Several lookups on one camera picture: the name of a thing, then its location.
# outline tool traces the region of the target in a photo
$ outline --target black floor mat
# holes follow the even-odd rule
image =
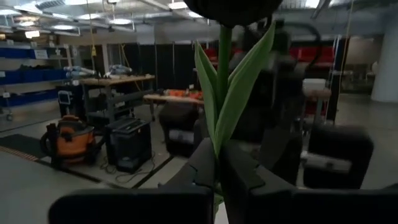
[[[10,149],[14,151],[21,152],[21,155],[27,154],[34,156],[38,159],[45,157],[46,155],[40,149],[40,141],[36,138],[23,136],[21,134],[13,134],[0,138],[0,146],[2,146],[1,151],[9,151]]]

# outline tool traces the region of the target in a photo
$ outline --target orange shop vacuum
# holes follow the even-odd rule
[[[62,164],[86,163],[93,165],[105,138],[96,142],[95,136],[103,133],[94,126],[82,122],[73,115],[64,116],[58,125],[47,125],[47,132],[40,139],[44,154],[51,157],[51,166],[61,168]]]

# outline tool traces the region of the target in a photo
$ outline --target green stem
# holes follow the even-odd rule
[[[220,26],[220,46],[218,49],[217,69],[217,109],[218,113],[223,107],[224,99],[228,91],[228,64],[231,54],[232,29]]]

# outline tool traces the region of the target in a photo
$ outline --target dark tulip flower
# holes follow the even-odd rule
[[[232,28],[247,26],[271,15],[282,0],[184,0],[193,12]]]

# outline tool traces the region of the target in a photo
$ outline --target gray floor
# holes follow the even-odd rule
[[[368,97],[344,95],[338,105],[337,124],[354,124],[366,128],[371,135],[375,150],[366,174],[363,188],[379,189],[387,185],[398,183],[398,104],[382,104],[370,102]],[[143,119],[149,119],[149,107],[137,108],[136,114]],[[58,116],[53,113],[39,114],[43,120]],[[45,131],[45,126],[51,121],[13,129],[0,133],[0,137],[10,134],[23,134],[39,138]],[[0,130],[15,128],[18,124],[0,123]],[[169,155],[162,144],[163,133],[158,124],[151,124],[152,147],[159,165]],[[154,188],[158,183],[168,181],[186,162],[182,158],[174,158],[163,169],[144,183],[142,188]],[[142,177],[135,177],[126,184],[115,181],[118,174],[107,174],[94,167],[71,167],[78,172],[112,182],[123,187],[131,187]],[[147,170],[150,164],[143,166]],[[107,188],[104,184],[95,184],[63,172],[57,172],[49,167],[36,164],[19,157],[0,152],[0,223],[46,223],[46,212],[50,204],[62,195],[76,189]]]

